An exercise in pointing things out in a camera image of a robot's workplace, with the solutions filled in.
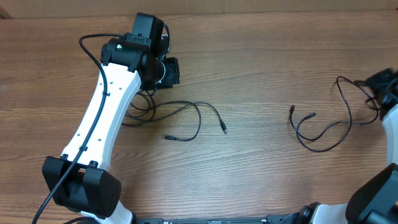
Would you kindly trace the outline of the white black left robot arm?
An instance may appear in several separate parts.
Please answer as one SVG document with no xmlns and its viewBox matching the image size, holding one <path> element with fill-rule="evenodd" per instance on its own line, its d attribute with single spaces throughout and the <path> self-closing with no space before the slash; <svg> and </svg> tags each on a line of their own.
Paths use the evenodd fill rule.
<svg viewBox="0 0 398 224">
<path fill-rule="evenodd" d="M 110 34 L 95 60 L 99 77 L 87 111 L 59 157 L 47 157 L 42 173 L 54 201 L 87 223 L 133 223 L 121 203 L 121 183 L 109 173 L 114 142 L 127 108 L 141 90 L 179 83 L 178 61 L 168 57 L 170 34 L 157 17 L 138 13 L 132 31 Z"/>
</svg>

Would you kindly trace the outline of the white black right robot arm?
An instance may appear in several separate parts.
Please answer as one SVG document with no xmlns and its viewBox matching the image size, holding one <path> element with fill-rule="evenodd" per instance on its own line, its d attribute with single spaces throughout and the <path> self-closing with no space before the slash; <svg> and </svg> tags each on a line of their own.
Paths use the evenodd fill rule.
<svg viewBox="0 0 398 224">
<path fill-rule="evenodd" d="M 364 81 L 381 107 L 387 137 L 386 168 L 359 188 L 348 203 L 317 205 L 310 223 L 397 223 L 397 72 L 387 68 Z"/>
</svg>

